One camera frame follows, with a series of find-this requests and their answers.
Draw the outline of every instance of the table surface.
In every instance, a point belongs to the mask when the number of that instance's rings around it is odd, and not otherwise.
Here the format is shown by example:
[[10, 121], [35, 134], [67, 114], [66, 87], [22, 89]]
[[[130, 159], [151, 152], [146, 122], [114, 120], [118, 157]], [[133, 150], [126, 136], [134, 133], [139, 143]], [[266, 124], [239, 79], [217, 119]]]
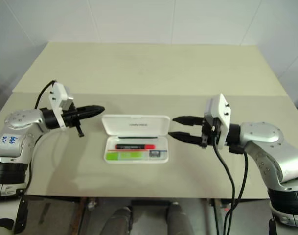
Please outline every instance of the table surface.
[[[102, 105], [103, 114], [202, 116], [206, 100], [223, 92], [232, 108], [232, 123], [272, 123], [298, 148], [298, 111], [256, 47], [49, 43], [2, 109], [0, 130], [8, 113], [32, 108], [51, 79], [70, 87], [76, 106]], [[40, 107], [48, 106], [45, 96]], [[101, 115], [81, 123], [83, 138], [71, 129], [54, 130], [40, 139], [28, 194], [231, 196], [227, 175], [211, 147], [204, 150], [168, 136], [170, 158], [165, 164], [107, 164], [103, 153], [108, 136]], [[175, 130], [200, 134], [198, 127], [172, 122], [170, 131]], [[238, 192], [244, 158], [227, 148], [221, 153]], [[249, 164], [243, 197], [267, 198], [251, 158]]]

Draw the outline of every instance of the robotic arm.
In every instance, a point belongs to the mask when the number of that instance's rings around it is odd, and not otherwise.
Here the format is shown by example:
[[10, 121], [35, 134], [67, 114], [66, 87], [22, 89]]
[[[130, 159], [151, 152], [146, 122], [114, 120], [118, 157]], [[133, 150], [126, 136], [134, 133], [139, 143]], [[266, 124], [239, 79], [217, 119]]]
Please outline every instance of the robotic arm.
[[172, 137], [203, 148], [212, 145], [213, 133], [217, 146], [229, 146], [231, 153], [247, 152], [257, 164], [268, 188], [270, 208], [276, 221], [298, 227], [298, 150], [284, 140], [277, 127], [261, 123], [230, 124], [230, 107], [222, 94], [211, 99], [205, 117], [182, 116], [173, 119], [184, 125], [202, 126], [202, 136], [171, 132]]
[[30, 183], [26, 184], [25, 173], [38, 139], [52, 129], [66, 127], [76, 127], [82, 137], [80, 120], [104, 111], [96, 105], [76, 108], [67, 88], [59, 83], [54, 83], [50, 101], [52, 110], [11, 113], [0, 132], [0, 234], [20, 233], [25, 228], [27, 201], [23, 196]]

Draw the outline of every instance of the case lid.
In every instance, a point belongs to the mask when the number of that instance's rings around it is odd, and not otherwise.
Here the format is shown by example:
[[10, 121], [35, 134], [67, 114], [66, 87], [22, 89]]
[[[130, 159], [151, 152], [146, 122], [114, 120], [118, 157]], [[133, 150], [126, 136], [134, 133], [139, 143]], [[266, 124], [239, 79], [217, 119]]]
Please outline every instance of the case lid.
[[164, 115], [103, 115], [102, 123], [108, 135], [119, 137], [166, 136], [170, 118]]

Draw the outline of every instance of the red pen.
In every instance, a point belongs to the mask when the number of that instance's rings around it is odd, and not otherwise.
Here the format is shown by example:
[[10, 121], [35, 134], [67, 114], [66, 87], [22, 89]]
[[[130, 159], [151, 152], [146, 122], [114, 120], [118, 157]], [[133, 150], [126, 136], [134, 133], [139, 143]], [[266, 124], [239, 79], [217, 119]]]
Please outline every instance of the red pen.
[[117, 144], [116, 149], [155, 149], [154, 144]]

